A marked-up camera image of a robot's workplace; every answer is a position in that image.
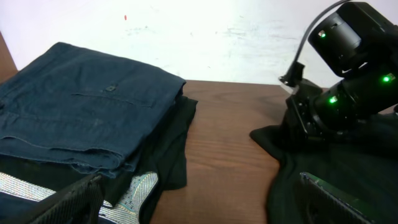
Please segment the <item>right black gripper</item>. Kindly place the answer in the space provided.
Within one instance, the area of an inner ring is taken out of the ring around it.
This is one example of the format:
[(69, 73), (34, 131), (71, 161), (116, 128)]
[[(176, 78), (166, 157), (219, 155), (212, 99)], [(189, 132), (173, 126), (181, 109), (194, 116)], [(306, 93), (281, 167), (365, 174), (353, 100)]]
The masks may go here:
[(298, 144), (339, 142), (351, 127), (351, 97), (342, 83), (324, 91), (304, 79), (286, 99), (286, 104), (281, 124), (286, 141)]

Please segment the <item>black t-shirt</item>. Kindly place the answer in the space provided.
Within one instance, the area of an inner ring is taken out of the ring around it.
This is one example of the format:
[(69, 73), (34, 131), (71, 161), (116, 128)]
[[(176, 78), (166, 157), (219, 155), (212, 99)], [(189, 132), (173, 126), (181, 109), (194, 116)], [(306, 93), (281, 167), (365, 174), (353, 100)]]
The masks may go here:
[(397, 222), (397, 114), (363, 121), (343, 142), (286, 141), (280, 126), (251, 131), (250, 137), (276, 159), (266, 212), (269, 223), (304, 223), (299, 212), (299, 179), (308, 172), (367, 203), (377, 223)]

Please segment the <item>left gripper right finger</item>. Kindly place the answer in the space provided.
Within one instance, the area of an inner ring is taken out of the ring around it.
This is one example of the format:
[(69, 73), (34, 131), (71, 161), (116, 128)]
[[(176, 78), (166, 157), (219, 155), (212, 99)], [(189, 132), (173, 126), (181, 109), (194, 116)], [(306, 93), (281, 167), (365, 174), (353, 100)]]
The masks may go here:
[(299, 212), (309, 224), (374, 224), (378, 214), (367, 203), (328, 182), (301, 172)]

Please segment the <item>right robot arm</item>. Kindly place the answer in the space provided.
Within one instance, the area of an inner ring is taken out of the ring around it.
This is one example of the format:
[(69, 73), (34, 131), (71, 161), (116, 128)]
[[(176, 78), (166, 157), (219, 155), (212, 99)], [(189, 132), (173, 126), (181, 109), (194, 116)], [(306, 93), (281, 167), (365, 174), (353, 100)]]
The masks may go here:
[(279, 80), (294, 88), (281, 125), (292, 142), (345, 137), (370, 117), (397, 104), (397, 26), (366, 2), (338, 1), (305, 31), (341, 81), (324, 91), (303, 78), (296, 58)]

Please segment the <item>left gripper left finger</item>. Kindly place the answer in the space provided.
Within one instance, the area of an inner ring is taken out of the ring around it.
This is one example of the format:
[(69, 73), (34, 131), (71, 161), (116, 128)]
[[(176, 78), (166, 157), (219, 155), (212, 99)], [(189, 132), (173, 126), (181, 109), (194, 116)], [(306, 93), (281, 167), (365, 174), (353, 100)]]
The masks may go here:
[(97, 224), (103, 200), (103, 176), (91, 174), (45, 198), (27, 212), (1, 220), (1, 224)]

